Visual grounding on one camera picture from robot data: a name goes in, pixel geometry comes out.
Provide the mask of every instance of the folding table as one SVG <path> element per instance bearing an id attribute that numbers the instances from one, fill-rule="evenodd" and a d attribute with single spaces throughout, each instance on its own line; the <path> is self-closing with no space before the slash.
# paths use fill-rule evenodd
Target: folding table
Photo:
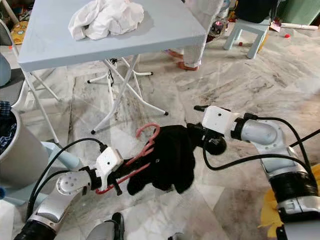
<path id="1" fill-rule="evenodd" d="M 94 134 L 115 113 L 128 89 L 146 106 L 168 113 L 145 102 L 128 85 L 139 54 L 168 48 L 201 45 L 206 31 L 181 0 L 134 0 L 144 9 L 144 19 L 136 30 L 100 40 L 74 40 L 68 30 L 71 16 L 90 0 L 36 0 L 23 40 L 18 62 L 29 73 L 34 70 L 103 61 L 123 81 L 109 114 L 91 131 Z M 133 55 L 123 78 L 107 59 Z"/>

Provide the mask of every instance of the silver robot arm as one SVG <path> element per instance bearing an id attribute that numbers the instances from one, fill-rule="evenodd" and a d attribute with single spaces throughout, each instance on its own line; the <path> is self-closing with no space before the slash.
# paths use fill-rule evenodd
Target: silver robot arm
<path id="1" fill-rule="evenodd" d="M 72 204 L 89 190 L 107 188 L 108 175 L 122 163 L 118 151 L 107 147 L 94 166 L 60 176 L 53 191 L 33 212 L 14 240 L 53 240 Z"/>
<path id="2" fill-rule="evenodd" d="M 284 133 L 274 121 L 242 118 L 238 113 L 209 106 L 204 112 L 202 125 L 222 134 L 227 140 L 249 142 L 260 154 L 298 158 L 295 151 L 286 145 Z M 273 157 L 260 161 L 275 193 L 277 209 L 284 223 L 278 229 L 278 239 L 318 240 L 320 197 L 313 178 L 304 167 L 290 159 Z"/>

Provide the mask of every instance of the laundry basket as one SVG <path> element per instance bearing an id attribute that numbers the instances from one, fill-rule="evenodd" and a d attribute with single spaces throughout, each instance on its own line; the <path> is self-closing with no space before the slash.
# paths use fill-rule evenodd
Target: laundry basket
<path id="1" fill-rule="evenodd" d="M 48 152 L 23 125 L 16 110 L 16 131 L 9 146 L 0 155 L 0 185 L 20 189 L 34 183 L 48 164 Z"/>

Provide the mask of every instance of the red object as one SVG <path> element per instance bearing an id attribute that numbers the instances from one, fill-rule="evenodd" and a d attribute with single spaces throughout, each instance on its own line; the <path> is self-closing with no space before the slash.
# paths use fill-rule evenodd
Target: red object
<path id="1" fill-rule="evenodd" d="M 144 148 L 141 150 L 141 152 L 135 156 L 134 158 L 130 159 L 125 165 L 126 166 L 129 166 L 130 164 L 132 164 L 135 160 L 137 160 L 138 158 L 140 157 L 144 157 L 146 155 L 148 155 L 149 153 L 151 153 L 154 148 L 150 148 L 153 144 L 155 144 L 155 141 L 154 139 L 158 136 L 158 134 L 160 133 L 160 126 L 156 123 L 147 123 L 146 125 L 140 127 L 137 131 L 136 131 L 136 135 L 135 137 L 136 138 L 139 138 L 141 133 L 143 132 L 144 129 L 148 128 L 148 127 L 155 127 L 155 131 L 153 133 L 153 135 L 149 138 L 149 141 L 147 143 L 147 145 L 144 146 Z M 124 182 L 125 180 L 131 178 L 132 176 L 136 175 L 137 173 L 141 172 L 142 170 L 146 169 L 147 167 L 149 167 L 150 163 L 147 163 L 145 165 L 143 165 L 142 167 L 140 167 L 139 169 L 137 169 L 136 171 L 134 172 L 131 172 L 130 174 L 128 174 L 127 176 L 121 178 L 119 181 L 117 181 L 118 184 Z M 98 195 L 101 195 L 101 194 L 105 194 L 106 192 L 108 192 L 109 190 L 113 189 L 114 186 L 113 185 L 110 185 L 107 187 L 107 189 L 105 190 L 98 190 L 96 189 L 95 190 L 95 193 L 98 194 Z"/>

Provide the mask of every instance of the marble floor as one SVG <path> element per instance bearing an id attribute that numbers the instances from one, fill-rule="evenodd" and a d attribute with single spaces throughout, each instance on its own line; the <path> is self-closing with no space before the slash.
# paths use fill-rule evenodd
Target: marble floor
<path id="1" fill-rule="evenodd" d="M 286 33 L 291 35 L 289 39 L 284 38 Z M 254 35 L 244 32 L 239 39 L 243 45 L 235 43 L 231 50 L 225 51 L 223 45 L 229 34 L 230 30 L 226 36 L 207 45 L 202 65 L 195 72 L 176 68 L 176 61 L 164 52 L 142 54 L 136 71 L 154 72 L 152 76 L 138 78 L 143 97 L 167 110 L 169 116 L 142 106 L 126 91 L 115 116 L 95 136 L 128 158 L 140 151 L 150 134 L 147 132 L 136 139 L 138 127 L 149 122 L 161 126 L 197 123 L 203 113 L 194 111 L 194 105 L 217 105 L 239 113 L 249 111 L 260 116 L 281 117 L 292 123 L 302 137 L 317 130 L 320 126 L 320 31 L 269 32 L 267 42 L 255 59 L 246 57 Z M 12 53 L 4 51 L 3 54 L 10 57 Z M 118 68 L 125 72 L 121 62 Z M 89 62 L 56 68 L 45 79 L 62 98 L 62 102 L 56 102 L 47 92 L 39 92 L 62 146 L 91 137 L 90 131 L 110 110 L 107 82 L 87 83 L 105 71 L 102 63 Z M 115 78 L 114 97 L 120 84 Z M 22 114 L 24 123 L 40 140 L 50 140 L 49 129 L 39 117 L 32 97 L 27 108 Z M 288 144 L 294 142 L 291 132 L 285 126 L 283 129 Z M 305 142 L 313 164 L 320 163 L 319 142 L 320 135 Z M 91 142 L 75 145 L 70 152 L 84 165 L 94 163 L 99 155 L 97 146 Z M 257 151 L 252 145 L 232 141 L 223 155 L 209 160 L 211 164 L 221 165 L 255 154 Z M 257 228 L 263 196 L 269 188 L 259 162 L 212 172 L 205 166 L 200 148 L 196 148 L 194 155 L 195 180 L 183 194 L 163 192 L 151 185 L 135 196 L 126 191 L 121 196 L 116 196 L 114 191 L 104 195 L 91 192 L 72 207 L 56 239 L 85 240 L 96 224 L 109 219 L 114 212 L 124 215 L 127 240 L 166 240 L 176 232 L 188 233 L 192 240 L 267 239 L 268 229 Z M 25 212 L 26 205 L 14 208 L 12 236 L 21 230 Z"/>

